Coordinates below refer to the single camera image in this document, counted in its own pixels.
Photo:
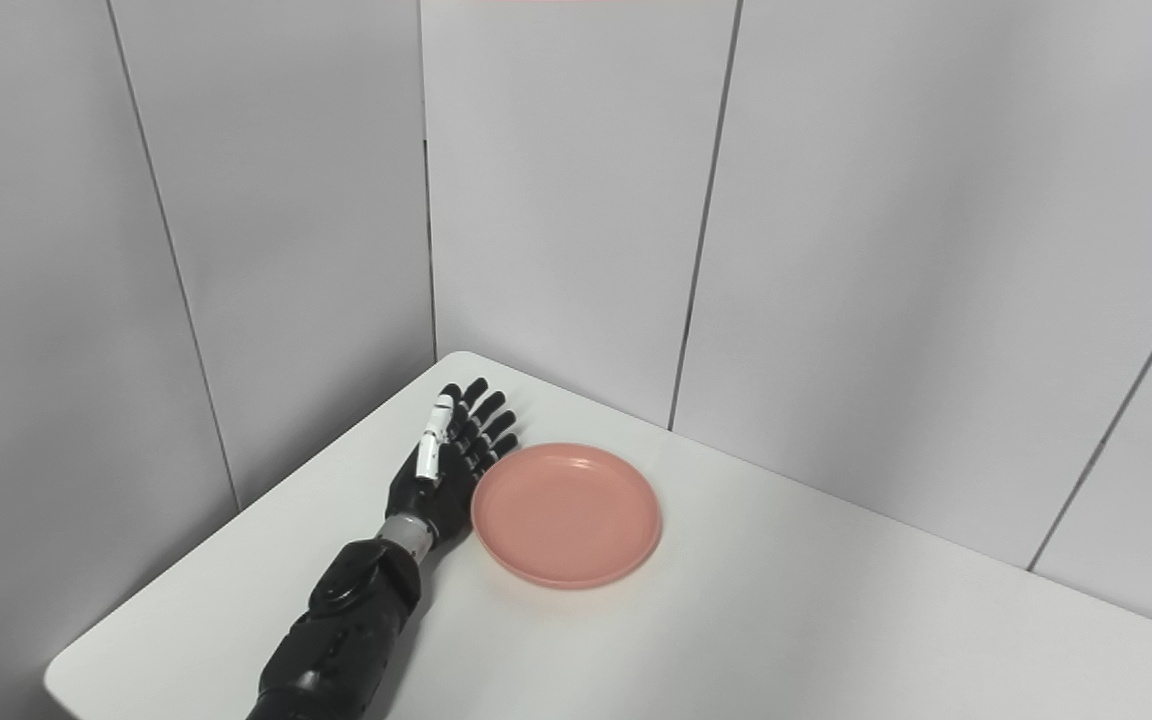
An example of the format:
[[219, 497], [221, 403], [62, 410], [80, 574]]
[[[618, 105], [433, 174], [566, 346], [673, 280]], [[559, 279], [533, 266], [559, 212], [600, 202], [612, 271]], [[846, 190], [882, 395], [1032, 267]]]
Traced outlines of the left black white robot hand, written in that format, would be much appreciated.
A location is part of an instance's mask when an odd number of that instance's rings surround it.
[[456, 538], [486, 471], [520, 447], [506, 393], [479, 377], [435, 396], [419, 442], [391, 482], [380, 537], [425, 552]]

